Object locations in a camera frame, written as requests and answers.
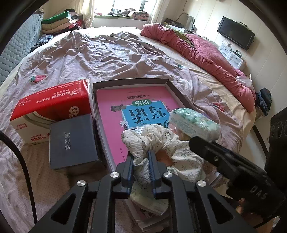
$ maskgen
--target silver bolt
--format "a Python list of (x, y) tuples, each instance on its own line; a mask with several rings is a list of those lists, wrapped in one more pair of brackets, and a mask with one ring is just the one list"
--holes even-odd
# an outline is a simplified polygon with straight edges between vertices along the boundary
[(111, 176), (112, 178), (117, 178), (117, 177), (120, 176), (120, 174), (119, 174), (118, 172), (112, 172), (112, 173), (110, 174), (110, 176)]
[(197, 182), (197, 185), (200, 186), (200, 187), (205, 187), (206, 186), (206, 182), (204, 180), (199, 180)]
[(163, 176), (164, 176), (165, 178), (170, 178), (170, 177), (172, 177), (172, 173), (171, 173), (171, 172), (165, 172), (165, 173), (163, 174)]
[(84, 180), (79, 180), (78, 182), (77, 182), (77, 186), (84, 186), (84, 185), (86, 185), (86, 181), (84, 181)]

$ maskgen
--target black television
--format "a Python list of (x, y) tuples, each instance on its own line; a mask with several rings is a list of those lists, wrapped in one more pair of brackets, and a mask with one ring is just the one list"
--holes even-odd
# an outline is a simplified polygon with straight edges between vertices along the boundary
[(226, 17), (222, 18), (217, 32), (246, 50), (249, 49), (255, 36), (255, 34), (243, 24)]

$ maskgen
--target white cabinet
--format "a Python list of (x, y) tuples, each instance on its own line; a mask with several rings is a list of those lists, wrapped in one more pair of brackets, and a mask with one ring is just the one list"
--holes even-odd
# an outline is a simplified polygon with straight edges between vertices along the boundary
[(229, 63), (236, 69), (243, 70), (245, 66), (245, 62), (238, 57), (235, 53), (230, 51), (228, 47), (221, 45), (219, 47), (219, 51), (222, 55), (229, 61)]

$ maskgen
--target pink book cover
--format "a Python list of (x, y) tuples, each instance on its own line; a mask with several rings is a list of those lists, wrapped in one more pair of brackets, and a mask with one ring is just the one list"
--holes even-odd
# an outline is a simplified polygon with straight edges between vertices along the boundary
[(150, 124), (168, 127), (169, 112), (179, 108), (165, 86), (99, 89), (100, 117), (115, 164), (126, 160), (128, 149), (121, 140), (126, 129)]

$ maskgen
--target padded headboard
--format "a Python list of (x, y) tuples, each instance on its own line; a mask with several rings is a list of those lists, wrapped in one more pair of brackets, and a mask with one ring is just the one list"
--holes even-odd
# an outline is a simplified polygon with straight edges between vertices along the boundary
[(0, 56), (0, 86), (12, 69), (29, 54), (41, 33), (42, 17), (32, 14), (16, 31)]

